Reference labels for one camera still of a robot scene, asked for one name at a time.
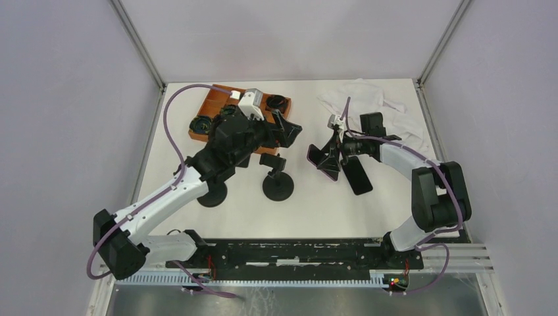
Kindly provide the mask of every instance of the white cloth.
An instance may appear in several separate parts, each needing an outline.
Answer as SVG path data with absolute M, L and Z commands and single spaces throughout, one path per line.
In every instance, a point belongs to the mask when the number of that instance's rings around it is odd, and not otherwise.
M 384 116 L 384 127 L 388 135 L 395 134 L 405 145 L 421 153 L 428 153 L 429 145 L 424 141 L 424 130 L 407 114 L 405 104 L 384 99 L 384 90 L 366 80 L 356 79 L 346 83 L 318 95 L 318 100 L 332 114 L 341 115 L 347 97 L 351 97 L 348 115 L 351 129 L 361 130 L 361 114 L 380 112 Z

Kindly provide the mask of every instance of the white wall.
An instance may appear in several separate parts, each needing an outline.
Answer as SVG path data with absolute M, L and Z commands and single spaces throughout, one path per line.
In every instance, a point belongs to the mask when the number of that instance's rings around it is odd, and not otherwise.
M 556 315 L 558 2 L 475 1 L 426 83 L 511 315 Z
M 123 0 L 167 82 L 416 78 L 459 0 Z
M 83 315 L 158 90 L 106 0 L 0 2 L 0 315 Z

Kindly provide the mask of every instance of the orange box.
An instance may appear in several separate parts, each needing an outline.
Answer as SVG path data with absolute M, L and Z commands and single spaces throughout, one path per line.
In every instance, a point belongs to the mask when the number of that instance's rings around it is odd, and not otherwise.
M 225 90 L 228 90 L 228 91 L 236 90 L 236 91 L 240 91 L 241 93 L 244 93 L 246 91 L 245 89 L 233 88 L 233 87 L 228 87 L 228 86 L 221 86 L 219 84 L 214 84 L 213 86 L 221 88 L 221 89 L 225 89 Z M 273 116 L 271 115 L 270 111 L 266 110 L 266 104 L 265 104 L 265 101 L 270 96 L 272 96 L 272 95 L 267 94 L 267 93 L 263 94 L 262 101 L 260 103 L 260 109 L 262 111 L 262 114 L 264 114 L 265 118 L 267 119 L 267 121 L 273 123 L 273 122 L 275 122 L 273 120 Z M 289 118 L 289 113 L 291 111 L 292 101 L 291 101 L 291 98 L 289 98 L 289 97 L 286 97 L 286 99 L 287 99 L 287 108 L 285 109 L 285 113 L 283 113 L 283 116 L 285 117 L 285 119 L 288 119 Z M 205 100 L 203 100 L 203 103 L 201 104 L 201 107 L 199 108 L 199 111 L 197 112 L 197 114 L 198 115 L 205 115 L 207 117 L 213 118 L 213 117 L 215 117 L 215 115 L 219 114 L 219 111 L 225 105 L 229 105 L 229 104 L 237 105 L 238 100 L 230 99 L 229 96 L 226 95 L 225 93 L 215 91 L 215 90 L 209 90 L 209 93 L 205 97 Z M 208 138 L 207 135 L 196 134 L 192 130 L 188 130 L 188 135 L 190 135 L 190 138 L 193 139 L 193 140 L 199 140 L 199 141 L 207 143 L 207 138 Z M 270 148 L 260 147 L 255 153 L 257 153 L 257 154 L 269 153 L 271 155 L 275 155 L 276 152 L 277 152 L 277 148 L 270 149 Z

